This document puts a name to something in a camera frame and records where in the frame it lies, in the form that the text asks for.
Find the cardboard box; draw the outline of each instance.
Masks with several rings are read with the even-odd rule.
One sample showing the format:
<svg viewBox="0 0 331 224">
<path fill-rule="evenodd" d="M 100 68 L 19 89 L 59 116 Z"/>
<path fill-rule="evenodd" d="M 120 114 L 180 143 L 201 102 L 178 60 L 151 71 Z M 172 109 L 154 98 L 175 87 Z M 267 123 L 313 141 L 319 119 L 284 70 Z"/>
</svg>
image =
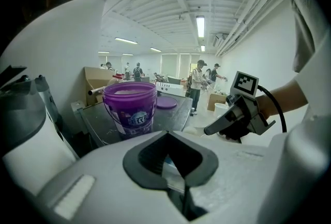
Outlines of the cardboard box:
<svg viewBox="0 0 331 224">
<path fill-rule="evenodd" d="M 86 105 L 91 106 L 102 101 L 102 95 L 100 93 L 94 93 L 88 95 L 88 91 L 106 86 L 108 82 L 113 78 L 115 72 L 108 69 L 99 69 L 92 67 L 84 67 L 85 70 L 85 93 L 86 93 Z"/>
<path fill-rule="evenodd" d="M 226 95 L 211 94 L 208 101 L 207 110 L 215 111 L 215 103 L 225 103 L 227 101 Z"/>
</svg>

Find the man in cap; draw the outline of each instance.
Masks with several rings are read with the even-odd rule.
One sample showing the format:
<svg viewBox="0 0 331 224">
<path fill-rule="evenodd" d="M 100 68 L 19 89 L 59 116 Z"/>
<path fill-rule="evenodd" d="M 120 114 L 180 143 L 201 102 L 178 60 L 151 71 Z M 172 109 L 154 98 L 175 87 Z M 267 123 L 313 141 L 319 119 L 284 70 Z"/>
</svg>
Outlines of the man in cap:
<svg viewBox="0 0 331 224">
<path fill-rule="evenodd" d="M 106 67 L 107 67 L 108 70 L 115 71 L 115 69 L 112 67 L 112 64 L 110 62 L 106 63 Z"/>
<path fill-rule="evenodd" d="M 217 69 L 219 68 L 219 64 L 216 63 L 215 64 L 215 67 L 213 68 L 212 70 L 212 77 L 211 77 L 211 80 L 213 81 L 213 83 L 210 85 L 211 88 L 214 88 L 215 86 L 215 82 L 216 82 L 216 77 L 220 78 L 220 79 L 223 79 L 224 77 L 222 77 L 221 75 L 217 74 Z"/>
<path fill-rule="evenodd" d="M 200 90 L 202 84 L 202 68 L 203 66 L 207 66 L 205 61 L 200 59 L 198 61 L 197 67 L 192 71 L 192 84 L 191 84 L 191 94 L 192 98 L 192 107 L 194 108 L 194 114 L 197 114 L 197 106 L 200 98 Z"/>
</svg>

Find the jeans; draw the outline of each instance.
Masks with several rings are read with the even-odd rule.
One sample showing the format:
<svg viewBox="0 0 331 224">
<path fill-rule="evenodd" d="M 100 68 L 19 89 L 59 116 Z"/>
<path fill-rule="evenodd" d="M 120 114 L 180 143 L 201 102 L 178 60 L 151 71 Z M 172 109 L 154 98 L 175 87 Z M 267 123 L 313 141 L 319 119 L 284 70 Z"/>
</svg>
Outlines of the jeans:
<svg viewBox="0 0 331 224">
<path fill-rule="evenodd" d="M 195 111 L 197 110 L 199 97 L 200 97 L 200 89 L 191 89 L 190 98 L 192 98 L 193 100 L 192 107 L 194 108 Z"/>
</svg>

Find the backpack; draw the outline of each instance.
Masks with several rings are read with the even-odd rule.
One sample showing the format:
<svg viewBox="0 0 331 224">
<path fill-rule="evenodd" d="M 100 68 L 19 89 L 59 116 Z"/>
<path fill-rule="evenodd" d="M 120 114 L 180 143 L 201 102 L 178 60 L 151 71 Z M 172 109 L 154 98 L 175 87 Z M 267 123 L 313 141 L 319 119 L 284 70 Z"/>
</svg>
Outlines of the backpack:
<svg viewBox="0 0 331 224">
<path fill-rule="evenodd" d="M 190 94 L 191 94 L 192 74 L 190 74 L 190 76 L 187 78 L 187 81 L 186 81 L 187 90 L 185 93 L 185 97 L 190 97 Z"/>
<path fill-rule="evenodd" d="M 133 75 L 134 75 L 134 78 L 135 79 L 139 79 L 140 78 L 140 67 L 134 68 Z"/>
</svg>

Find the window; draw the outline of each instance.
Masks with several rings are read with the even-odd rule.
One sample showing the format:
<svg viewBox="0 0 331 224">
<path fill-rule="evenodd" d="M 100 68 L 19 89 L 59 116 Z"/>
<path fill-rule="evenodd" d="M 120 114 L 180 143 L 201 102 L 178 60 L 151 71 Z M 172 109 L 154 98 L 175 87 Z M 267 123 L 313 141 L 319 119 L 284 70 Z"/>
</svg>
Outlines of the window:
<svg viewBox="0 0 331 224">
<path fill-rule="evenodd" d="M 106 56 L 99 56 L 99 67 L 101 64 L 106 64 L 107 63 L 107 57 Z"/>
<path fill-rule="evenodd" d="M 112 64 L 113 69 L 115 71 L 118 70 L 118 73 L 122 73 L 122 57 L 120 56 L 108 56 L 107 61 Z"/>
<path fill-rule="evenodd" d="M 200 59 L 200 55 L 191 54 L 190 73 L 197 67 L 197 62 Z"/>
<path fill-rule="evenodd" d="M 179 78 L 185 79 L 189 76 L 190 54 L 180 54 Z"/>
<path fill-rule="evenodd" d="M 161 73 L 176 77 L 177 54 L 162 54 Z"/>
</svg>

